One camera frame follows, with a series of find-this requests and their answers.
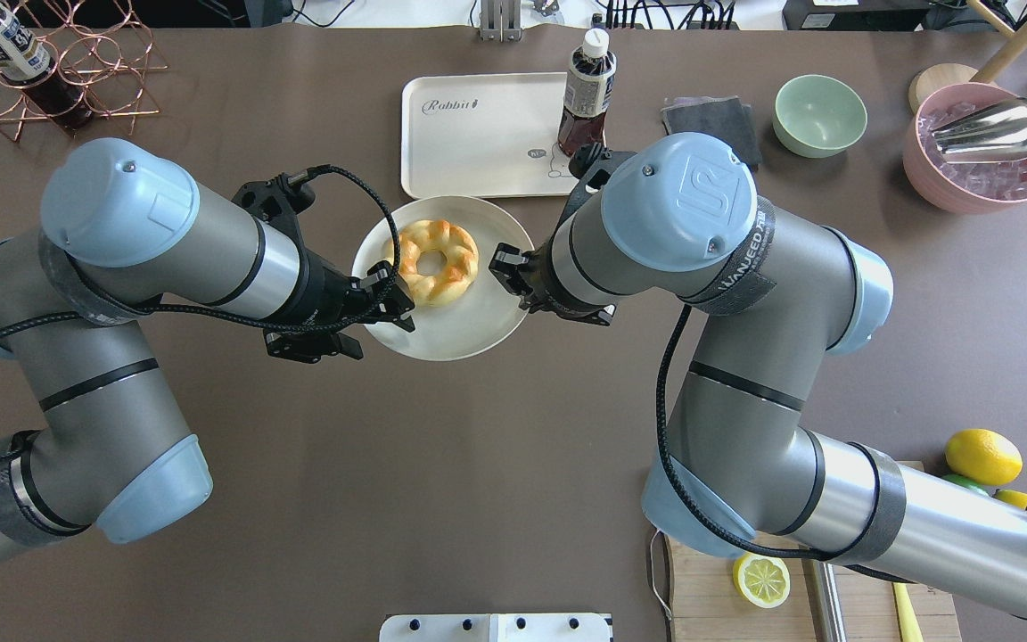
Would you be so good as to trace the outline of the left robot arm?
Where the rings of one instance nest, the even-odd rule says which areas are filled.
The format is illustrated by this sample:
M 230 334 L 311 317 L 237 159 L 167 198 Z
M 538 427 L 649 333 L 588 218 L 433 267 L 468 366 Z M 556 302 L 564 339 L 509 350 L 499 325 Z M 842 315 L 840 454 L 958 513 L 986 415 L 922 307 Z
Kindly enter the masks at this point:
M 333 164 L 242 186 L 232 199 L 135 144 L 81 145 L 42 195 L 41 225 L 0 243 L 0 357 L 45 426 L 0 439 L 0 562 L 91 527 L 152 535 L 213 488 L 199 441 L 139 322 L 176 312 L 256 326 L 277 358 L 360 358 L 347 326 L 412 332 L 395 261 L 348 276 L 303 242 L 309 182 Z

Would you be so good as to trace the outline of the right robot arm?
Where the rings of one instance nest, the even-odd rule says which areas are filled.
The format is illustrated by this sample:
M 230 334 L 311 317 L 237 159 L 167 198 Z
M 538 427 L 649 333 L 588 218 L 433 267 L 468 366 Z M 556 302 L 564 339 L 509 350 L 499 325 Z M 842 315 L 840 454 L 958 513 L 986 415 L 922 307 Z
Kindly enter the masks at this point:
M 1027 619 L 1027 509 L 802 428 L 828 354 L 888 317 L 884 261 L 775 207 L 720 139 L 679 133 L 573 163 L 576 187 L 535 251 L 499 244 L 490 272 L 522 308 L 607 325 L 657 288 L 708 316 L 677 405 L 657 394 L 645 516 L 713 556 L 814 558 L 921 582 Z M 755 546 L 758 532 L 798 549 Z

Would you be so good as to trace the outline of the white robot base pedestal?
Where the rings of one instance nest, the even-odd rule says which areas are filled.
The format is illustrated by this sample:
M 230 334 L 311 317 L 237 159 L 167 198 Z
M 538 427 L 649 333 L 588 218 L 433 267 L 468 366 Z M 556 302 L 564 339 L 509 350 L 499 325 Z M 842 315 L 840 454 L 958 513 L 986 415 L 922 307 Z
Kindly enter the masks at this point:
M 612 617 L 602 613 L 396 614 L 380 641 L 612 641 Z

